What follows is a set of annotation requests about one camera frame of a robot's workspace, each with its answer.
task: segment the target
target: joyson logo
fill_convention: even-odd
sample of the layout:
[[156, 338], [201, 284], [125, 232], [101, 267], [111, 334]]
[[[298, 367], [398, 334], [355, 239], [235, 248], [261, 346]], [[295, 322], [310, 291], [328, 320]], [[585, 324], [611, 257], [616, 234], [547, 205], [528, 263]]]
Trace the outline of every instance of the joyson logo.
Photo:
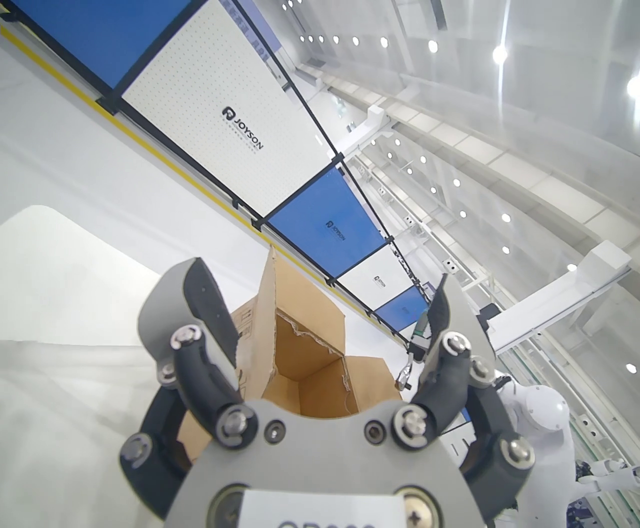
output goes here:
[[222, 111], [222, 115], [226, 118], [228, 125], [233, 129], [233, 131], [240, 137], [244, 138], [244, 140], [249, 143], [249, 146], [254, 149], [254, 152], [262, 150], [264, 146], [262, 142], [253, 132], [251, 132], [251, 129], [244, 121], [242, 121], [242, 119], [236, 119], [237, 114], [233, 108], [225, 106], [225, 109]]
[[330, 230], [331, 232], [337, 236], [340, 240], [346, 240], [346, 237], [342, 234], [342, 232], [333, 224], [332, 220], [329, 220], [326, 224], [325, 224]]

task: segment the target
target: blue wall panel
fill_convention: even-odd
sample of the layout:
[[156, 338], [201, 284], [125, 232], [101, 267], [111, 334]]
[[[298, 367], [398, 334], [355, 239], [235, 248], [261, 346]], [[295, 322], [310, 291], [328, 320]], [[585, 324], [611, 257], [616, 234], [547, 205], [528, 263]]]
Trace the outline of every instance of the blue wall panel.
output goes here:
[[188, 0], [14, 0], [68, 52], [114, 87]]
[[403, 328], [415, 323], [428, 306], [418, 288], [412, 286], [378, 308], [376, 314], [384, 319], [391, 328], [400, 332]]
[[384, 243], [336, 168], [285, 205], [269, 222], [334, 277]]

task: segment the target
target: torn cardboard edge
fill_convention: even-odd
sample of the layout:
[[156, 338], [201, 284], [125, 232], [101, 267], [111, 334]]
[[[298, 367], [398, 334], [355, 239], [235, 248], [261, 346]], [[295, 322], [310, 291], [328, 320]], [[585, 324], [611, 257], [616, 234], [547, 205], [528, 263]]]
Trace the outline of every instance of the torn cardboard edge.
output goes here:
[[[317, 335], [315, 335], [315, 334], [313, 334], [311, 332], [306, 332], [305, 330], [300, 330], [298, 328], [298, 325], [296, 324], [296, 322], [292, 321], [291, 319], [289, 319], [284, 313], [282, 313], [281, 310], [277, 310], [276, 314], [279, 315], [280, 317], [282, 317], [282, 319], [284, 319], [285, 321], [287, 321], [291, 325], [291, 327], [293, 328], [293, 332], [296, 335], [298, 335], [298, 336], [308, 335], [309, 337], [314, 339], [319, 345], [325, 347], [327, 349], [327, 351], [329, 352], [329, 354], [338, 354], [340, 356], [340, 358], [342, 359], [342, 364], [344, 365], [344, 375], [342, 377], [342, 382], [343, 382], [344, 388], [347, 390], [347, 392], [351, 392], [351, 385], [349, 384], [349, 371], [347, 370], [347, 363], [346, 363], [346, 360], [344, 359], [344, 354], [342, 354], [341, 352], [338, 352], [335, 348], [333, 348], [331, 345], [329, 345], [329, 343], [323, 341]], [[349, 413], [349, 415], [353, 414], [351, 411], [349, 411], [349, 409], [347, 407], [347, 400], [346, 399], [344, 400], [344, 408]]]

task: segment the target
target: black metal frame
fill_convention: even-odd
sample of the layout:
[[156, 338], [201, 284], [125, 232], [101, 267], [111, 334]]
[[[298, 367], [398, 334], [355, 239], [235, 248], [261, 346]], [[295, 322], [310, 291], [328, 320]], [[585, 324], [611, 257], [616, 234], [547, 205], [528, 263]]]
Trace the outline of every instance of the black metal frame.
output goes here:
[[[400, 335], [396, 330], [394, 330], [384, 319], [382, 319], [378, 314], [375, 313], [370, 307], [364, 304], [358, 297], [356, 297], [349, 289], [344, 287], [338, 280], [338, 278], [347, 271], [355, 268], [358, 264], [362, 263], [366, 258], [369, 258], [371, 255], [375, 254], [377, 251], [381, 250], [386, 245], [392, 244], [395, 248], [394, 253], [398, 256], [401, 264], [403, 265], [405, 271], [414, 282], [414, 284], [418, 287], [419, 291], [422, 295], [427, 299], [424, 294], [423, 288], [420, 286], [419, 281], [416, 279], [415, 275], [411, 271], [410, 266], [405, 261], [402, 253], [397, 247], [393, 236], [391, 236], [378, 213], [375, 211], [373, 206], [371, 205], [369, 199], [362, 191], [359, 183], [354, 178], [353, 174], [349, 170], [347, 164], [344, 162], [344, 155], [341, 152], [337, 152], [334, 144], [331, 139], [328, 137], [325, 130], [322, 128], [316, 116], [313, 114], [306, 100], [296, 87], [295, 83], [292, 81], [289, 73], [280, 63], [280, 60], [275, 56], [275, 53], [270, 48], [269, 44], [266, 42], [265, 38], [262, 36], [262, 33], [258, 30], [256, 25], [253, 23], [251, 18], [248, 16], [247, 12], [244, 10], [242, 5], [239, 3], [239, 0], [232, 0], [234, 6], [238, 10], [238, 12], [244, 17], [248, 25], [251, 27], [253, 32], [256, 34], [261, 44], [264, 46], [265, 50], [269, 53], [276, 66], [280, 69], [282, 75], [287, 80], [289, 86], [293, 89], [296, 96], [299, 98], [303, 107], [313, 120], [314, 124], [322, 134], [323, 138], [326, 140], [327, 144], [335, 154], [334, 158], [331, 162], [325, 166], [320, 172], [318, 172], [315, 176], [313, 176], [308, 182], [306, 182], [302, 187], [296, 190], [291, 196], [289, 196], [286, 200], [284, 200], [280, 205], [278, 205], [275, 209], [269, 212], [266, 216], [260, 215], [253, 207], [251, 207], [248, 203], [246, 203], [240, 196], [235, 194], [231, 189], [229, 189], [224, 183], [222, 183], [218, 178], [216, 178], [210, 171], [204, 168], [195, 158], [189, 155], [184, 149], [182, 149], [178, 144], [172, 141], [166, 134], [164, 134], [159, 128], [157, 128], [154, 124], [151, 123], [148, 119], [146, 119], [138, 110], [133, 108], [128, 102], [126, 102], [122, 95], [133, 84], [135, 79], [142, 73], [142, 71], [148, 66], [148, 64], [155, 58], [158, 52], [173, 38], [173, 36], [180, 30], [180, 28], [206, 3], [206, 0], [191, 0], [189, 4], [176, 16], [176, 18], [158, 35], [158, 37], [149, 45], [147, 50], [138, 58], [135, 64], [127, 71], [127, 73], [123, 76], [123, 78], [118, 82], [115, 87], [110, 87], [107, 83], [105, 83], [100, 77], [94, 74], [87, 66], [85, 66], [79, 59], [77, 59], [69, 50], [64, 48], [57, 40], [55, 40], [50, 34], [48, 34], [42, 27], [40, 27], [31, 17], [26, 15], [12, 0], [0, 0], [0, 4], [3, 5], [8, 13], [2, 14], [2, 19], [6, 22], [20, 22], [27, 28], [29, 28], [48, 48], [51, 49], [53, 53], [58, 55], [68, 66], [71, 67], [86, 83], [88, 83], [94, 90], [96, 90], [100, 94], [100, 98], [97, 99], [96, 103], [99, 104], [103, 109], [108, 111], [110, 114], [115, 115], [117, 113], [123, 114], [123, 116], [127, 117], [132, 123], [137, 125], [141, 130], [145, 133], [149, 134], [156, 141], [158, 141], [164, 148], [167, 148], [170, 152], [175, 154], [181, 160], [183, 160], [188, 166], [192, 169], [203, 175], [207, 180], [213, 183], [222, 193], [227, 195], [235, 209], [238, 209], [240, 205], [246, 211], [253, 216], [252, 225], [258, 231], [261, 230], [262, 226], [265, 225], [268, 227], [270, 231], [280, 237], [283, 241], [285, 241], [295, 252], [301, 255], [306, 261], [314, 266], [319, 272], [321, 272], [325, 276], [326, 283], [335, 287], [338, 285], [345, 293], [349, 294], [357, 303], [359, 303], [364, 309], [365, 313], [369, 317], [375, 318], [379, 324], [387, 327], [392, 335], [399, 337], [405, 344], [408, 341]], [[311, 259], [303, 250], [301, 250], [296, 244], [294, 244], [291, 240], [289, 240], [286, 236], [284, 236], [277, 228], [272, 226], [269, 222], [269, 219], [273, 217], [273, 215], [280, 211], [283, 207], [293, 201], [297, 196], [299, 196], [304, 190], [308, 189], [314, 182], [316, 182], [319, 178], [326, 174], [328, 170], [333, 167], [338, 167], [341, 172], [349, 176], [357, 190], [360, 192], [362, 197], [365, 200], [365, 203], [369, 206], [371, 212], [374, 214], [374, 217], [377, 219], [378, 223], [381, 225], [384, 233], [386, 234], [385, 242], [377, 249], [375, 249], [372, 253], [367, 255], [364, 259], [353, 264], [350, 268], [343, 271], [338, 277], [333, 277], [329, 274], [325, 269], [323, 269], [319, 264], [317, 264], [313, 259]]]

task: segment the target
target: white pegboard panel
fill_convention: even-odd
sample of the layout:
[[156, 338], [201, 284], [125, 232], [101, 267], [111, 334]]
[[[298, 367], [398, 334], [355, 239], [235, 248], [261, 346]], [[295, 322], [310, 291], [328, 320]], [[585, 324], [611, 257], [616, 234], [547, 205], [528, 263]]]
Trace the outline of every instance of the white pegboard panel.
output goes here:
[[329, 161], [319, 131], [218, 0], [201, 7], [124, 99], [261, 215]]
[[413, 284], [389, 245], [345, 273], [339, 281], [372, 310]]

